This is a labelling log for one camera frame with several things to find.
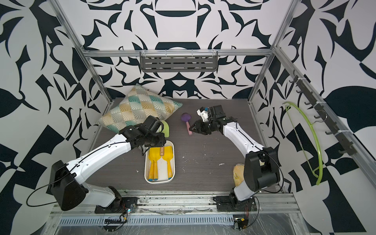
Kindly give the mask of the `purple shovel pink handle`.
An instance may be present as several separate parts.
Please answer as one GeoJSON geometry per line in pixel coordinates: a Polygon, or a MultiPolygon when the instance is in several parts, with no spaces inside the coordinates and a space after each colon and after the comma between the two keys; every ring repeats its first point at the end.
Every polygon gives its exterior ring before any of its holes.
{"type": "Polygon", "coordinates": [[[185,124],[186,124],[186,127],[187,127],[187,132],[188,134],[191,136],[193,133],[190,131],[190,123],[189,121],[191,120],[191,115],[188,114],[188,113],[183,113],[181,115],[181,121],[183,121],[185,124]]]}

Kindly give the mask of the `green shovel wooden handle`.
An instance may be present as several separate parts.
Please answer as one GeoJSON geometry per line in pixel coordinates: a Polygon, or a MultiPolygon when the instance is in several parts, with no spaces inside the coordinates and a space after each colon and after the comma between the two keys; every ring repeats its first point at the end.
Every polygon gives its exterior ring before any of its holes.
{"type": "MultiPolygon", "coordinates": [[[[164,134],[165,138],[169,137],[169,125],[166,121],[162,120],[161,132],[164,134]]],[[[165,154],[165,147],[160,148],[160,156],[164,156],[165,154]]]]}

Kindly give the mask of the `yellow shovel blue tip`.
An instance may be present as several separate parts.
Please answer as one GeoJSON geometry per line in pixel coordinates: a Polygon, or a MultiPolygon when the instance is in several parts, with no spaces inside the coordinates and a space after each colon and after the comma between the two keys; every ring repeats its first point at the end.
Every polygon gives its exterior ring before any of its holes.
{"type": "Polygon", "coordinates": [[[148,158],[151,162],[150,170],[149,170],[149,181],[156,181],[159,179],[158,177],[158,160],[160,159],[160,148],[154,147],[149,150],[148,158]]]}

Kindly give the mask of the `white storage box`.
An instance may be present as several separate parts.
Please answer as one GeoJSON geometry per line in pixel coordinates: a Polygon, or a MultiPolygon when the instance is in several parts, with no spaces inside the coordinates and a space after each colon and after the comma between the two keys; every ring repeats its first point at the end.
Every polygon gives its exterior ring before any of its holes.
{"type": "Polygon", "coordinates": [[[166,146],[172,146],[173,148],[173,159],[171,160],[171,168],[172,168],[172,178],[171,179],[168,179],[168,175],[167,175],[167,163],[166,161],[163,160],[162,156],[160,157],[160,159],[158,160],[158,177],[159,179],[156,180],[156,181],[149,181],[148,180],[148,176],[149,176],[149,170],[150,170],[150,165],[151,165],[151,162],[148,158],[148,154],[149,154],[149,150],[146,152],[146,159],[145,159],[145,173],[144,173],[144,177],[145,177],[145,180],[147,183],[149,184],[167,184],[169,182],[171,182],[175,175],[176,175],[176,170],[175,170],[175,147],[174,147],[174,144],[171,142],[171,141],[166,141],[164,147],[166,146]]]}

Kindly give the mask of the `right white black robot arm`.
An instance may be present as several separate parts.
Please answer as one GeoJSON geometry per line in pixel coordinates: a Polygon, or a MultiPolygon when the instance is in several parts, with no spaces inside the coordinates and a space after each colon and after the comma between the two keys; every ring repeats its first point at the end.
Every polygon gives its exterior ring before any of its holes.
{"type": "Polygon", "coordinates": [[[276,151],[265,147],[251,138],[240,126],[237,119],[228,117],[221,105],[201,107],[197,110],[200,119],[189,130],[202,135],[218,131],[228,138],[245,158],[244,180],[233,189],[236,202],[253,197],[260,190],[281,181],[276,151]]]}

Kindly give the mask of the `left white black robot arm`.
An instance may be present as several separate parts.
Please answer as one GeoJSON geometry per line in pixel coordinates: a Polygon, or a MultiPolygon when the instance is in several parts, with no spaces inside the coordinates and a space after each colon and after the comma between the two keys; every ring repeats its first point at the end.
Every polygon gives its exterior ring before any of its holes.
{"type": "Polygon", "coordinates": [[[79,205],[94,205],[118,212],[124,208],[122,197],[114,187],[98,187],[86,181],[99,169],[132,149],[162,147],[166,143],[163,129],[161,120],[148,116],[143,123],[126,126],[84,156],[67,163],[54,163],[49,189],[60,209],[69,211],[79,205]]]}

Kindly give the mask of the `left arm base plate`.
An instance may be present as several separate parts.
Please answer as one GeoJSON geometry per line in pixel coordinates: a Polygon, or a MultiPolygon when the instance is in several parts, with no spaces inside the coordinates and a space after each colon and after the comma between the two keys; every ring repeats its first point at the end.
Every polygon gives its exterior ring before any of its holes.
{"type": "Polygon", "coordinates": [[[108,207],[96,206],[95,214],[131,213],[137,207],[137,197],[116,198],[108,207]]]}

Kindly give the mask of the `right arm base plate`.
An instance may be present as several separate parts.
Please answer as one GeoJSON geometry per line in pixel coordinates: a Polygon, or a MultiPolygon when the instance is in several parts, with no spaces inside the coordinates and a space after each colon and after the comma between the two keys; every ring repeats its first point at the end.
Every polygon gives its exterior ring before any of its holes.
{"type": "Polygon", "coordinates": [[[228,196],[216,196],[213,198],[219,212],[254,212],[257,210],[257,203],[254,198],[239,201],[234,194],[228,196]]]}

